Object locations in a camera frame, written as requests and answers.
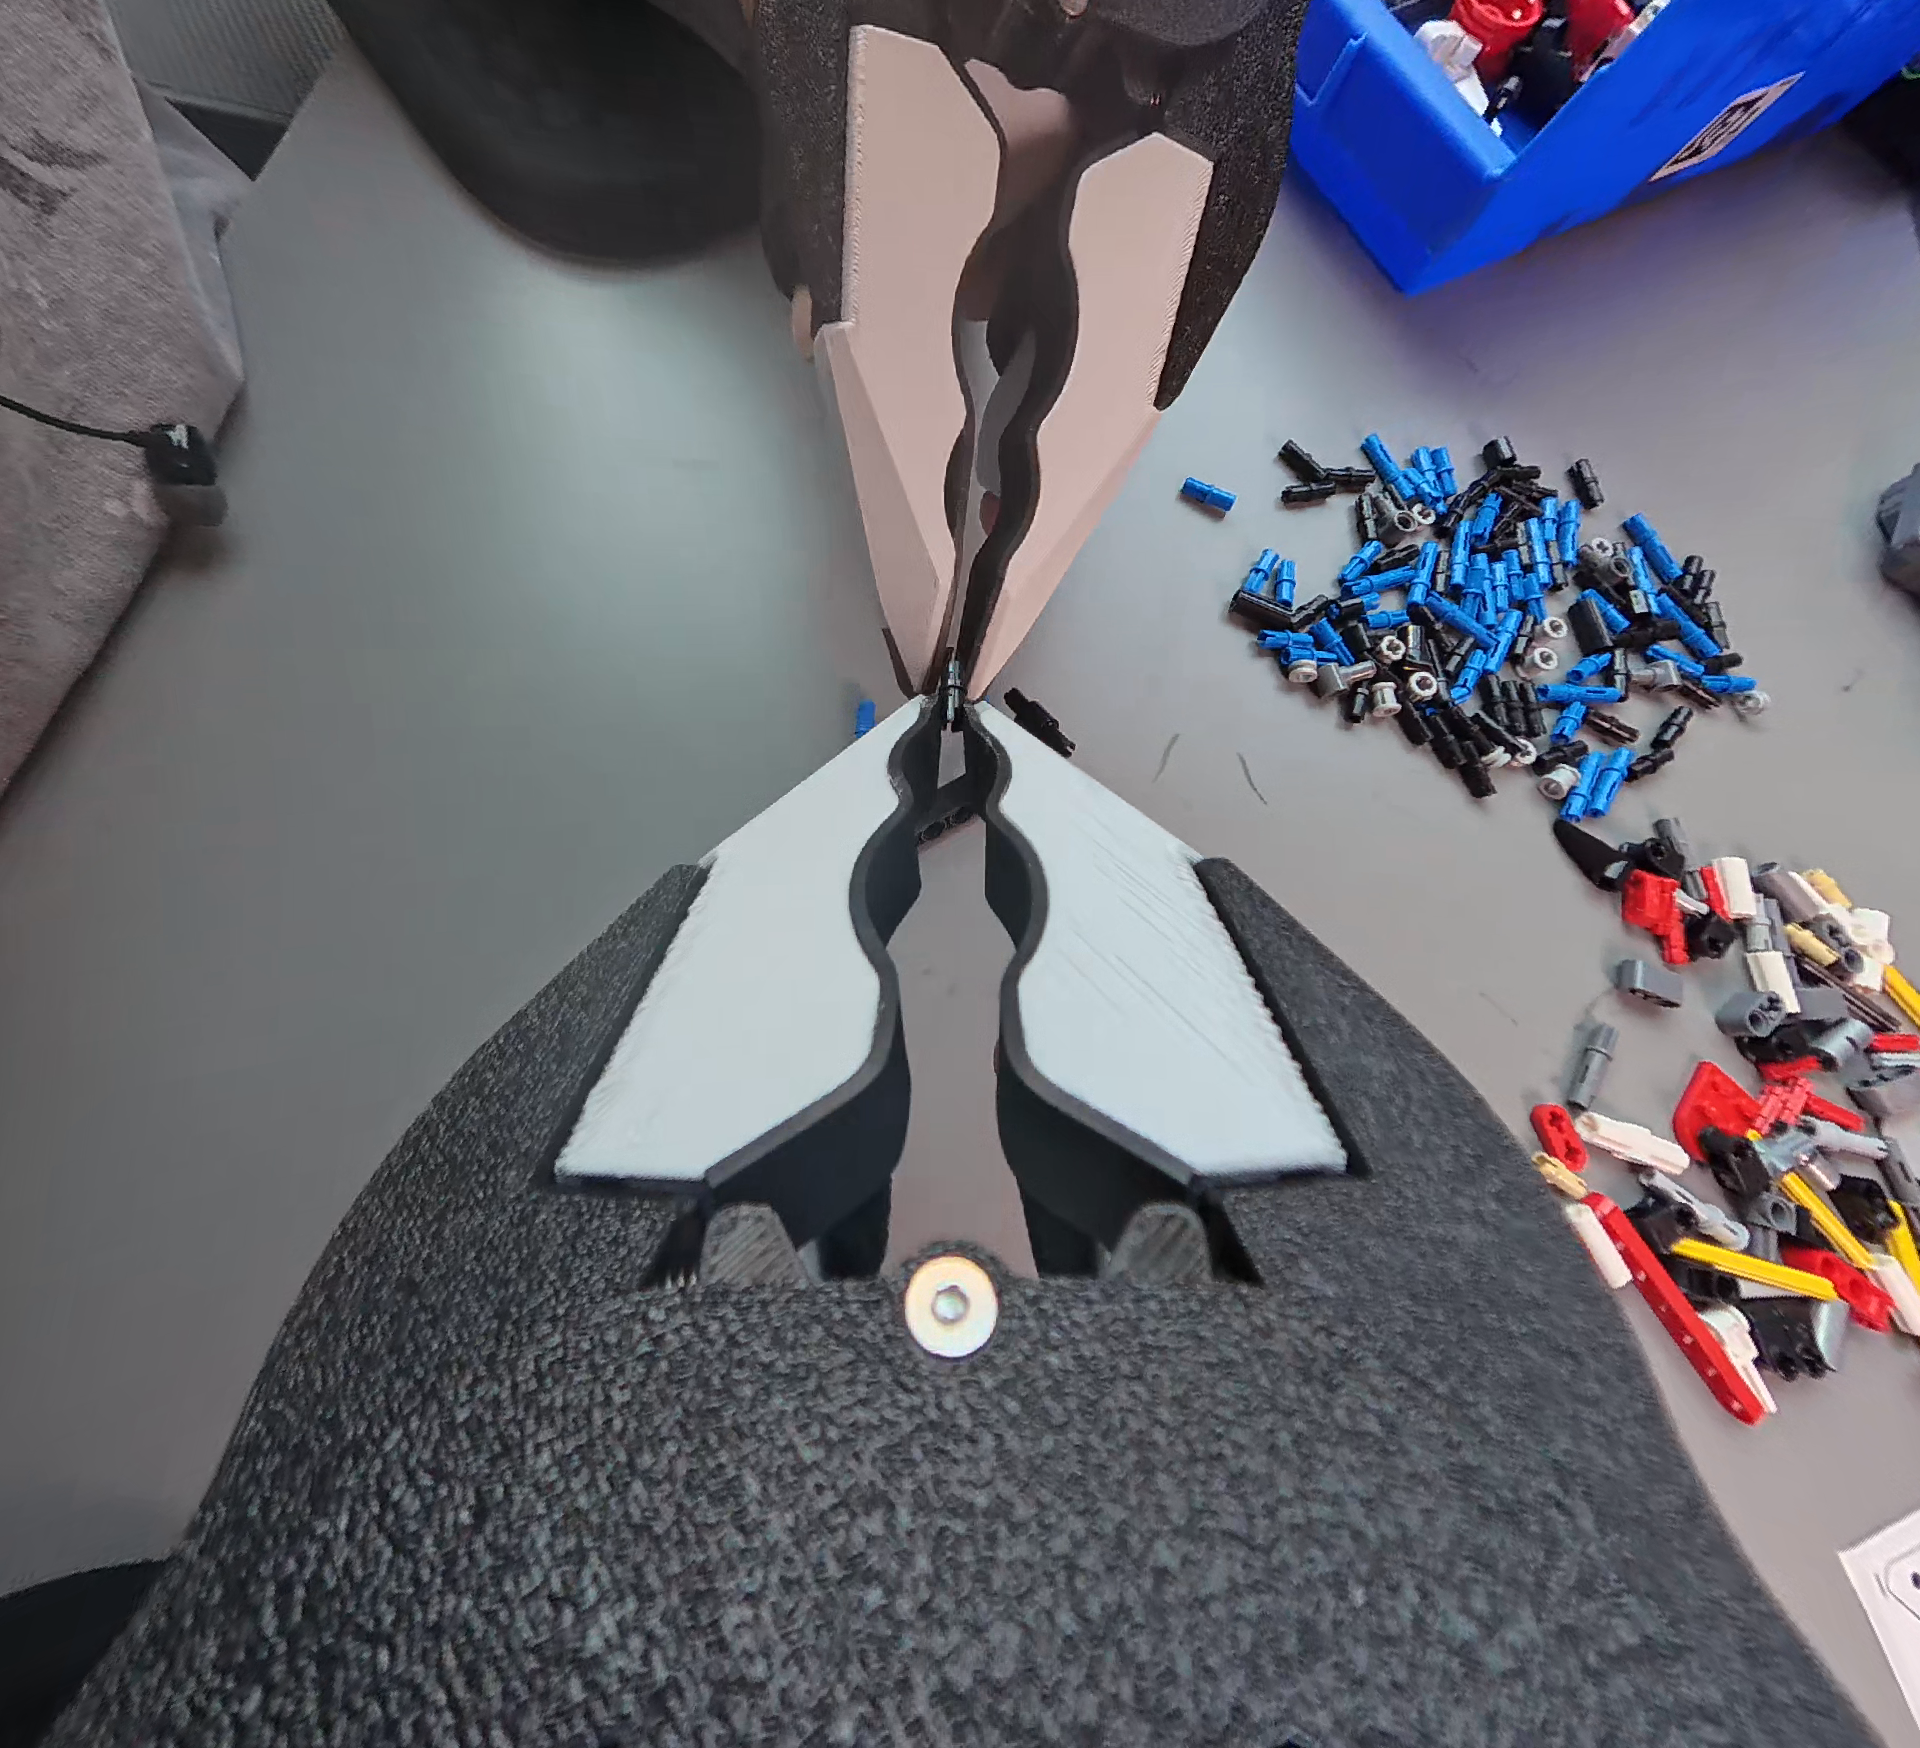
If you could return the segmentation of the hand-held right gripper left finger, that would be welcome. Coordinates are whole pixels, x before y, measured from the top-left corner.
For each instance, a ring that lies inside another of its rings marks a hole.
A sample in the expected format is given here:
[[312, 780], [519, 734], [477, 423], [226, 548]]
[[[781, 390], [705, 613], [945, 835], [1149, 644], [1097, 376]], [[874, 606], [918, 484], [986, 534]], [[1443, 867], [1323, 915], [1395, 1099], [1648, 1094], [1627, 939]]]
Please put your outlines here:
[[881, 1190], [909, 1064], [889, 942], [921, 892], [937, 708], [914, 698], [700, 863], [554, 1179]]

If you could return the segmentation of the black toy beam with holes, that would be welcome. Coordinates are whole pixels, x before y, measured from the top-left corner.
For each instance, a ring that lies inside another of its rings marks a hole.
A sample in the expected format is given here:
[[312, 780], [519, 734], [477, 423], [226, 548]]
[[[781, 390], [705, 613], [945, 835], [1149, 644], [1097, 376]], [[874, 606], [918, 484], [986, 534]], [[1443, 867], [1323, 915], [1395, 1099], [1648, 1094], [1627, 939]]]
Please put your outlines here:
[[[1058, 715], [1050, 715], [1050, 708], [1045, 708], [1040, 701], [1032, 701], [1021, 686], [1004, 686], [999, 708], [1004, 708], [1004, 715], [1009, 715], [1014, 726], [1022, 730], [1028, 737], [1037, 737], [1045, 751], [1050, 751], [1064, 761], [1074, 757], [1074, 742], [1060, 730]], [[982, 810], [982, 806], [986, 806], [986, 793], [976, 790], [970, 767], [963, 767], [949, 780], [941, 780], [929, 802], [929, 810], [921, 815], [921, 819], [914, 828], [914, 845], [918, 848], [933, 845], [941, 835], [961, 829], [963, 822], [971, 822]]]

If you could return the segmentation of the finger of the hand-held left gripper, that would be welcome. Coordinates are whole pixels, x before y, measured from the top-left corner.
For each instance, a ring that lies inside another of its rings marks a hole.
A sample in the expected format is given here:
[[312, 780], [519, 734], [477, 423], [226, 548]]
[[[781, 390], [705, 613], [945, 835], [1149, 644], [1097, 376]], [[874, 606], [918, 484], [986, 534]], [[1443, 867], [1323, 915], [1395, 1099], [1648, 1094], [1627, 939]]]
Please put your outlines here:
[[1142, 134], [1074, 170], [1041, 241], [1037, 357], [1002, 430], [1002, 507], [970, 574], [970, 698], [1021, 650], [1160, 421], [1162, 363], [1214, 166]]
[[956, 585], [948, 470], [970, 434], [953, 312], [993, 214], [1002, 137], [930, 42], [848, 36], [838, 307], [817, 360], [844, 439], [877, 606], [914, 691]]

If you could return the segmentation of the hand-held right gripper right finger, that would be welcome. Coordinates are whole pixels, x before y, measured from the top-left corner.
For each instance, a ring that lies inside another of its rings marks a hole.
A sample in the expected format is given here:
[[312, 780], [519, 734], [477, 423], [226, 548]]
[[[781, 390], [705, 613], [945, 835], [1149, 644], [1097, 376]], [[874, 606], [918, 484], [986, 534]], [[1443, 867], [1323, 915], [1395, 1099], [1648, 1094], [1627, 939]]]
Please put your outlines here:
[[1345, 1147], [1200, 858], [1002, 705], [971, 705], [1009, 1080], [1160, 1176], [1343, 1176]]

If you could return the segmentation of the white sticker sheet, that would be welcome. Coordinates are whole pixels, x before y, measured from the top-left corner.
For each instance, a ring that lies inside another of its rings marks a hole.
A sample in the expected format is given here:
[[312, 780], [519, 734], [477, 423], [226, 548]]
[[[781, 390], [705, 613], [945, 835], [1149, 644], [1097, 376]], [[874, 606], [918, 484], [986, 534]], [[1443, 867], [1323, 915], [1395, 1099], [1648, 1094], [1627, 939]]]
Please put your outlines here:
[[1916, 1511], [1838, 1555], [1916, 1717]]

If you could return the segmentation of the person's grey patterned hoodie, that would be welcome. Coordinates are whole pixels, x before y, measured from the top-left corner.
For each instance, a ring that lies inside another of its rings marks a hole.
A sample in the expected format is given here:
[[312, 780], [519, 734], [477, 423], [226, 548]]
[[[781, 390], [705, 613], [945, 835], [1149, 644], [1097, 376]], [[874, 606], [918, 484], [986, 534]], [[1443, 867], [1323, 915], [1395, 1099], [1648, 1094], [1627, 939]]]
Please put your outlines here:
[[172, 532], [122, 434], [216, 437], [242, 380], [219, 230], [246, 176], [143, 97], [103, 0], [2, 0], [2, 783]]

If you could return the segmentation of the dark mesh office chair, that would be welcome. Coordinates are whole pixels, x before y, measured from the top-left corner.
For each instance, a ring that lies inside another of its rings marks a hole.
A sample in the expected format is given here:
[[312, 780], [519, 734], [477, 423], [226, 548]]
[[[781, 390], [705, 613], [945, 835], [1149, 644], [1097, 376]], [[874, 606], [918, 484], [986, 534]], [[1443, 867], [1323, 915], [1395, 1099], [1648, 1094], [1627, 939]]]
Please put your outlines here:
[[246, 176], [345, 42], [327, 0], [103, 0], [128, 73]]

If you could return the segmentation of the black power bank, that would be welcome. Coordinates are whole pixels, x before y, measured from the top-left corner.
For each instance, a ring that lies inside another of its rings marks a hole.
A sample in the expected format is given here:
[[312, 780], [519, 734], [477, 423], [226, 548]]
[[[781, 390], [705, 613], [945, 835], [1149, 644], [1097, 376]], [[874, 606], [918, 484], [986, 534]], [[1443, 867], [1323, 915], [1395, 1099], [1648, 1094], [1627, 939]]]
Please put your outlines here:
[[1866, 94], [1845, 134], [1908, 193], [1916, 212], [1916, 58]]

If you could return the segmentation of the pile of blue black pins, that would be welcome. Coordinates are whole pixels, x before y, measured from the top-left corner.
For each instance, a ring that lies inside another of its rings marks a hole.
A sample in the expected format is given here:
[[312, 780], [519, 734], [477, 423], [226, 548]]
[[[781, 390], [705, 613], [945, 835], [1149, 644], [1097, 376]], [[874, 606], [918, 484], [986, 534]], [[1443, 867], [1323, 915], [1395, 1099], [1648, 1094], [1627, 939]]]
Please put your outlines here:
[[1556, 828], [1605, 819], [1707, 715], [1770, 708], [1737, 654], [1717, 569], [1643, 512], [1610, 515], [1590, 458], [1529, 466], [1503, 437], [1474, 466], [1443, 444], [1362, 434], [1333, 466], [1275, 451], [1280, 512], [1343, 507], [1343, 562], [1267, 544], [1226, 620], [1343, 726], [1385, 726], [1469, 798], [1525, 777]]

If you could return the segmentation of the pile of mixed toy parts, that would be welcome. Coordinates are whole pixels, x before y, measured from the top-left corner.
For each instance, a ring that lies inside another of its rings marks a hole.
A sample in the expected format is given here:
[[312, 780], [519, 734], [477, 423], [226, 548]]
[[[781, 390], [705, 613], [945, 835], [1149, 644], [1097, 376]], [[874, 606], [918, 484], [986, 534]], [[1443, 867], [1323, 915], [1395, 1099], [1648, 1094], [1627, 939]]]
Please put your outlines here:
[[1643, 948], [1614, 998], [1681, 1010], [1703, 976], [1722, 1054], [1663, 1119], [1620, 1115], [1598, 1099], [1620, 1023], [1590, 1021], [1560, 1096], [1528, 1113], [1532, 1169], [1597, 1277], [1762, 1424], [1850, 1335], [1916, 1339], [1916, 983], [1890, 915], [1831, 871], [1700, 854], [1673, 819], [1611, 843], [1597, 807], [1574, 793], [1553, 835]]

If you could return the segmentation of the grey desk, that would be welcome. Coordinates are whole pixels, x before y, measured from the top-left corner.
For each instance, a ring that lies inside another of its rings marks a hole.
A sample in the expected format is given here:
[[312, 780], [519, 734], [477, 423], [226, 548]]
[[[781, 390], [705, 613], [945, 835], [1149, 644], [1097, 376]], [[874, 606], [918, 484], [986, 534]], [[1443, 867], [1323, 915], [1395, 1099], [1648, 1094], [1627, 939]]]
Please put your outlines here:
[[[345, 53], [227, 230], [226, 530], [2, 798], [2, 1590], [176, 1543], [351, 1198], [666, 867], [889, 705], [853, 480], [754, 239], [607, 273], [475, 212]], [[1275, 446], [1503, 434], [1717, 569], [1754, 723], [1614, 806], [1916, 942], [1916, 212], [1835, 134], [1438, 296], [1289, 180], [1009, 665], [1081, 767], [1256, 877], [1528, 1138], [1632, 939], [1529, 784], [1474, 802], [1226, 620]], [[1236, 490], [1226, 515], [1184, 478]]]

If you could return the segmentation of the blue storage bin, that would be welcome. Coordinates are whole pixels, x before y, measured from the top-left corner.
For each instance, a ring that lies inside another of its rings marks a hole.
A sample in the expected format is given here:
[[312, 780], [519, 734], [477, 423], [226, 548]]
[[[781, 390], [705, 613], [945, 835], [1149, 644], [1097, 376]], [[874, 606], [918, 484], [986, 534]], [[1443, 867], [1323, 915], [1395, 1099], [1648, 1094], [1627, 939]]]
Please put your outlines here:
[[1677, 0], [1546, 127], [1491, 130], [1380, 0], [1310, 0], [1293, 162], [1405, 296], [1835, 127], [1916, 53], [1916, 0]]

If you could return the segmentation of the black wrist rest pad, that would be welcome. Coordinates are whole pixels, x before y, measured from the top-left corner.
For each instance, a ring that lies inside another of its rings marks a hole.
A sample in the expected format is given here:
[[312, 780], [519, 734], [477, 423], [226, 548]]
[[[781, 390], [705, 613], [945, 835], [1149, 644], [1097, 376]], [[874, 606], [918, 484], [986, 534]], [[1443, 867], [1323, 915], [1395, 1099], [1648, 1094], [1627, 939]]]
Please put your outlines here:
[[84, 1569], [2, 1597], [2, 1746], [46, 1731], [163, 1569]]
[[447, 174], [589, 263], [693, 252], [756, 219], [744, 76], [649, 0], [327, 0]]

